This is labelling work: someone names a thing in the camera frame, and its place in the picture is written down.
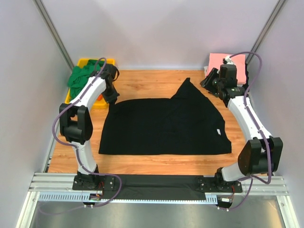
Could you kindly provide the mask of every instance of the wooden table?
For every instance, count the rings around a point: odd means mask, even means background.
[[[118,101],[136,98],[172,97],[185,78],[216,106],[225,119],[225,131],[232,142],[232,153],[221,155],[103,155],[98,154],[101,132],[108,110],[92,109],[94,126],[91,145],[99,172],[117,174],[180,174],[213,175],[217,168],[231,165],[245,145],[242,131],[233,114],[219,98],[200,87],[203,71],[184,70],[122,70],[115,88],[120,93]],[[77,162],[71,147],[56,144],[48,172],[77,172]]]

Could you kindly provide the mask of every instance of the black t-shirt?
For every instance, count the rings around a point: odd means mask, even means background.
[[[187,78],[172,98],[134,99],[111,104],[101,154],[231,153],[225,121]]]

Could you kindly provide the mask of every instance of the yellow bin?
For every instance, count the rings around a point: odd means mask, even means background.
[[[87,63],[90,59],[93,59],[93,58],[81,58],[78,61],[77,66],[79,66],[80,68],[83,68],[85,65],[87,65]],[[115,60],[114,59],[107,58],[106,63],[113,64],[115,66]],[[70,101],[71,101],[70,89],[68,89],[65,103],[68,104],[68,103],[70,103]],[[96,100],[95,103],[93,104],[92,108],[103,109],[103,108],[107,108],[108,106],[109,106],[109,104],[107,102],[105,102],[105,100],[102,98],[100,101]]]

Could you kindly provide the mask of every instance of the green cloth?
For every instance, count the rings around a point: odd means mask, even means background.
[[[91,73],[94,71],[94,66],[97,60],[90,59],[86,66],[80,68],[78,66],[73,68],[72,74],[67,82],[67,86],[70,88],[71,100],[78,96],[81,90],[87,84]],[[100,67],[104,64],[103,61],[98,63],[96,70],[99,71]]]

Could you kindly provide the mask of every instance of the white wall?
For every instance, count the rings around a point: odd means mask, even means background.
[[[260,78],[251,90],[254,108],[284,149],[278,174],[283,175],[297,218],[304,227],[304,2],[289,0],[258,53],[263,59]],[[249,77],[258,67],[254,60]]]
[[[0,218],[11,228],[42,171],[70,70],[33,1],[3,1],[0,21]]]
[[[210,52],[250,50],[277,0],[43,0],[74,64],[201,69]]]

